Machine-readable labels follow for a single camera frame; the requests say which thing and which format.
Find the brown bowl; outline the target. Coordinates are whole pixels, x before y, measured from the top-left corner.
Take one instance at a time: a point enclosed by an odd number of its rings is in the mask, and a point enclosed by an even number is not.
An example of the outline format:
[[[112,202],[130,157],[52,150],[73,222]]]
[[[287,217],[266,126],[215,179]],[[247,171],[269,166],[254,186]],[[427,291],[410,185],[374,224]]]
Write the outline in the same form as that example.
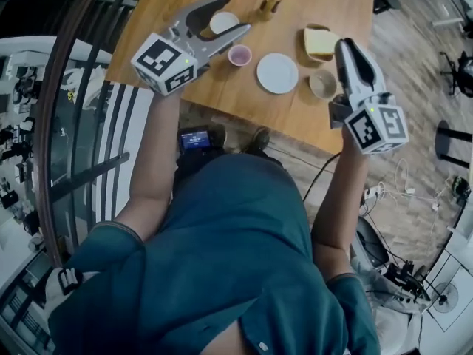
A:
[[[330,100],[337,91],[337,80],[328,70],[316,70],[309,77],[312,93],[320,99]]]

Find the person's shoe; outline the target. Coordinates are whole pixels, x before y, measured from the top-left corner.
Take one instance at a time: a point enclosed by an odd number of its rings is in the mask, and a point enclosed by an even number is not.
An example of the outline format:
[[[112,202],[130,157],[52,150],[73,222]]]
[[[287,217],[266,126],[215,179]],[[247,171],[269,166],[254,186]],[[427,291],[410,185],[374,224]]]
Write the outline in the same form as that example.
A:
[[[213,123],[208,128],[210,143],[214,148],[223,148],[227,139],[227,131],[224,125]]]
[[[241,150],[242,153],[247,154],[259,154],[260,152],[264,152],[266,147],[268,146],[270,141],[270,131],[265,127],[258,128],[255,131],[253,137],[251,138],[250,142],[244,146]]]

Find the toast bread slice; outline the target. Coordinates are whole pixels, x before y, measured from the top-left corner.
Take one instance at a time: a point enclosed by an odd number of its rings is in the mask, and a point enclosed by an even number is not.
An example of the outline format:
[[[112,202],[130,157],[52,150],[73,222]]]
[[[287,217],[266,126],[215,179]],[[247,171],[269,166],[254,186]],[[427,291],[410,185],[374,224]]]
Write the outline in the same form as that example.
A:
[[[340,37],[329,30],[304,29],[304,47],[311,56],[332,55]]]

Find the white table black pedestal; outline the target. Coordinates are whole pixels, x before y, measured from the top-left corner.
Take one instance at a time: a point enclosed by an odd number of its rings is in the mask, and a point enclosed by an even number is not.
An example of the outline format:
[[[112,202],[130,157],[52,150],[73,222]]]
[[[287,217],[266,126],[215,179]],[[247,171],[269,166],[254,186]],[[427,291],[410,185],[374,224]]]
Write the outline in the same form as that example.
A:
[[[448,155],[452,139],[464,141],[472,145],[472,155],[469,161],[460,160]],[[473,134],[453,130],[445,120],[440,121],[435,133],[435,154],[439,160],[469,169],[473,164]]]

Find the white saucer plate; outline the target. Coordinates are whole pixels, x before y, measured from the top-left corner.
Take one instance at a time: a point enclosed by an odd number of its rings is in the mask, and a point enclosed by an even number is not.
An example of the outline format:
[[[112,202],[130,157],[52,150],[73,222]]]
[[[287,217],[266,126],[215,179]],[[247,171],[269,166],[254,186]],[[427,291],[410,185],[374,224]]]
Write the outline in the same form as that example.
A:
[[[256,67],[259,84],[268,92],[282,95],[291,92],[299,80],[299,70],[287,55],[270,53]]]

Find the pink cup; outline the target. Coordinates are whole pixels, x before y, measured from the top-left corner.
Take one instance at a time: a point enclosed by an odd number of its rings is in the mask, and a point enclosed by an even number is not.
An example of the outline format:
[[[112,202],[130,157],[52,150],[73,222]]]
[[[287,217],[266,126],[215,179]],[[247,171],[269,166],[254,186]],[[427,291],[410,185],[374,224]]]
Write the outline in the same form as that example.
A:
[[[251,49],[245,45],[242,45],[242,44],[234,45],[228,51],[228,60],[234,66],[244,67],[251,62],[251,59],[252,59]]]

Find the person's right forearm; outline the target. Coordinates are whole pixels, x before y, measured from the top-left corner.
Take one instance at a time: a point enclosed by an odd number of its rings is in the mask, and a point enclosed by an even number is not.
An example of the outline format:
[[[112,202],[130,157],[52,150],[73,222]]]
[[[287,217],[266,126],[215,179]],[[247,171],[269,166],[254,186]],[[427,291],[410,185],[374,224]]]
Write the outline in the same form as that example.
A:
[[[363,155],[347,128],[342,129],[343,148],[327,194],[313,223],[314,251],[347,251],[354,240],[368,157]]]

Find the person's left shoe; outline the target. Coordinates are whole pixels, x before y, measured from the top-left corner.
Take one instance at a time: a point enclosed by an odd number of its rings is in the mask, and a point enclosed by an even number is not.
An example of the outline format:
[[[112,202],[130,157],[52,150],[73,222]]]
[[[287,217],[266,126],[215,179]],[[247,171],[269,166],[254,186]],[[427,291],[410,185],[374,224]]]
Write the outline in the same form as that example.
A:
[[[213,123],[208,128],[210,143],[214,148],[223,148],[227,139],[227,131],[224,125]]]

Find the black device with screen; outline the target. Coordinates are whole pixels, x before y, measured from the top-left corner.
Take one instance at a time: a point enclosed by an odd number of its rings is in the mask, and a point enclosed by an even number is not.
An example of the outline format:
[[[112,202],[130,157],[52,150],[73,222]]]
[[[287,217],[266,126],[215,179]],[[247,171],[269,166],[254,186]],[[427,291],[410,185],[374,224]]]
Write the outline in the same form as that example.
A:
[[[181,128],[177,132],[177,142],[180,153],[211,147],[211,136],[204,126]]]

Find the black metal railing bars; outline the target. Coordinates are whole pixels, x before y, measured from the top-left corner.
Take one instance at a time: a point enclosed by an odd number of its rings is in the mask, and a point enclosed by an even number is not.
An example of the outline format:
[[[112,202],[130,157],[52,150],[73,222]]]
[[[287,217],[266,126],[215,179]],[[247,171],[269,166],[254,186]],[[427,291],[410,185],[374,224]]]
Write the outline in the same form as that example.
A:
[[[59,85],[51,124],[50,201],[61,263],[78,247],[78,224],[91,229],[92,189],[129,159],[124,149],[100,153],[116,137],[118,119],[100,51],[112,53],[139,0],[96,0],[78,31]],[[15,34],[56,36],[75,0],[0,1],[0,39]]]

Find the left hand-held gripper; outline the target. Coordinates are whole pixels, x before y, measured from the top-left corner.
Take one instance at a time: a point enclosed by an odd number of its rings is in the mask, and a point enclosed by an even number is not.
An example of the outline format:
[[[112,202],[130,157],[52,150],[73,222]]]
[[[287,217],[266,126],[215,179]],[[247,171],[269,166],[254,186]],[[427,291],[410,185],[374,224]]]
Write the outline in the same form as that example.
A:
[[[215,12],[230,1],[195,1],[175,13],[169,28],[151,33],[131,60],[139,79],[167,96],[199,78],[212,57],[225,52],[252,28],[241,23],[211,38],[201,35]]]

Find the person's left forearm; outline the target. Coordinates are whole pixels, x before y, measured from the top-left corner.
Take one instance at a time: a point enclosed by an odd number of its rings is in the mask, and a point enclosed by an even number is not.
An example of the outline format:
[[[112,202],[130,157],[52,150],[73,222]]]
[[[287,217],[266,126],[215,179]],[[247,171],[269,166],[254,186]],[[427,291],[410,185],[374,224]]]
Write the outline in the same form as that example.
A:
[[[177,152],[180,94],[155,94],[129,187],[128,208],[157,208],[171,197]]]

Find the curved wooden handrail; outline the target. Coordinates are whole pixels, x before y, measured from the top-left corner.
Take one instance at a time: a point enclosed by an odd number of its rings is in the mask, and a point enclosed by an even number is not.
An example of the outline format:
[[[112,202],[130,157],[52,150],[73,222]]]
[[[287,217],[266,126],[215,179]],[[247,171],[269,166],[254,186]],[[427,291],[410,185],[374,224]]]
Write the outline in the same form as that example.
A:
[[[38,99],[40,112],[35,122],[34,171],[36,176],[35,202],[44,236],[44,244],[55,267],[61,266],[56,243],[52,205],[50,201],[51,124],[59,85],[78,31],[96,0],[75,0],[60,27],[52,46]]]

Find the small white lid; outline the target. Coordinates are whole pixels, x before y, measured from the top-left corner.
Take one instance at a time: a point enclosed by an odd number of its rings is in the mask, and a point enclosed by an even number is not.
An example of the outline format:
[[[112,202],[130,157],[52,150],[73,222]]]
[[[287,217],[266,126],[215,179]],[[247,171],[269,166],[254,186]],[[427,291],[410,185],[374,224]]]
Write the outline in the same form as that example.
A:
[[[209,27],[213,34],[218,35],[240,23],[237,16],[230,12],[218,12],[210,20]]]

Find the white power strip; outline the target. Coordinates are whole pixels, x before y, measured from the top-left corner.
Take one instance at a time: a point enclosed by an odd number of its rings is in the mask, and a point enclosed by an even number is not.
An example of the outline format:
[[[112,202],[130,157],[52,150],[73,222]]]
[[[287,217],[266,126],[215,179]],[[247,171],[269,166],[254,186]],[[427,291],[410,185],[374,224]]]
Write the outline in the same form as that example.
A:
[[[363,198],[365,201],[368,201],[372,198],[379,200],[385,194],[384,184],[380,182],[379,184],[372,186],[364,190]]]

